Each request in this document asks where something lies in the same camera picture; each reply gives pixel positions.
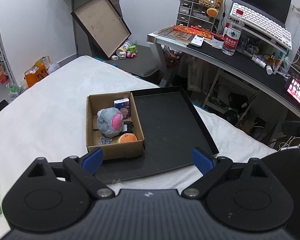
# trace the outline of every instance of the white bed sheet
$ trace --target white bed sheet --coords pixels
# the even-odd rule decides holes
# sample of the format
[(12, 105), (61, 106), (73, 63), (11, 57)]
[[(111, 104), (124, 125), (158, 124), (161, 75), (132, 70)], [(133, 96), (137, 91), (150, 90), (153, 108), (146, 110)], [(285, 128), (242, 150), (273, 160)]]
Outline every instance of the white bed sheet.
[[(50, 162), (82, 156), (85, 145), (86, 97), (157, 87), (112, 65), (82, 56), (49, 75), (0, 112), (0, 203), (14, 182), (39, 156)], [(220, 155), (247, 162), (275, 152), (214, 114), (196, 108)], [(182, 191), (201, 177), (195, 166), (110, 185), (121, 188)], [(0, 215), (0, 238), (9, 226)]]

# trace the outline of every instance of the remote control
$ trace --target remote control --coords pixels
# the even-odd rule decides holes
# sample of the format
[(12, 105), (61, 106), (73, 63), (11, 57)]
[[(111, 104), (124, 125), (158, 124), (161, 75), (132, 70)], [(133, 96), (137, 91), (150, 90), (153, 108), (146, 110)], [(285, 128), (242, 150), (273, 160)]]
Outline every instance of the remote control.
[(193, 40), (191, 41), (191, 44), (193, 46), (196, 46), (196, 47), (201, 47), (202, 46), (202, 43), (203, 43), (203, 40), (204, 40), (204, 37), (200, 36), (200, 35), (196, 35)]

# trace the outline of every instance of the gray plush toy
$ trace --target gray plush toy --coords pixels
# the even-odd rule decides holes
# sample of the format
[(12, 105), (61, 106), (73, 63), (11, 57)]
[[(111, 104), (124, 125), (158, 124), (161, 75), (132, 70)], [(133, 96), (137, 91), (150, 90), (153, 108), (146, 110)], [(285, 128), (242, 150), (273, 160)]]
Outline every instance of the gray plush toy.
[(101, 109), (98, 112), (97, 126), (105, 137), (117, 136), (123, 128), (123, 115), (114, 107)]

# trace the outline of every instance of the ribbed gray surface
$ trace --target ribbed gray surface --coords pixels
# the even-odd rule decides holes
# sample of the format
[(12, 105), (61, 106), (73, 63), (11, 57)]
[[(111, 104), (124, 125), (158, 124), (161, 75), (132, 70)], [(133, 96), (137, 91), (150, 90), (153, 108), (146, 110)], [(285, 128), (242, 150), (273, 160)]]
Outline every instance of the ribbed gray surface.
[(292, 240), (284, 230), (259, 235), (238, 233), (216, 223), (199, 201), (176, 190), (123, 189), (114, 199), (100, 200), (75, 226), (49, 235), (12, 231), (5, 240)]

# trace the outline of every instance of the black desk mat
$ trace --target black desk mat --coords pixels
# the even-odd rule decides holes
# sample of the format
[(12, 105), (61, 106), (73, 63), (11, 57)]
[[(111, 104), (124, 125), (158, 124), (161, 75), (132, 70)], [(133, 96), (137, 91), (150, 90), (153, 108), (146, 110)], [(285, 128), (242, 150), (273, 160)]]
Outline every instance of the black desk mat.
[(145, 136), (145, 152), (130, 159), (103, 161), (94, 174), (102, 182), (125, 181), (192, 164), (191, 151), (218, 149), (197, 110), (180, 87), (132, 91)]
[(191, 44), (187, 45), (188, 48), (201, 52), (208, 57), (215, 58), (230, 67), (250, 76), (257, 82), (268, 87), (270, 90), (283, 97), (286, 101), (290, 102), (295, 108), (300, 110), (300, 104), (284, 89), (286, 81), (283, 76), (268, 75), (264, 69), (255, 64), (248, 56), (236, 51), (233, 56), (226, 55), (221, 49), (216, 49), (203, 43), (201, 48), (195, 47)]

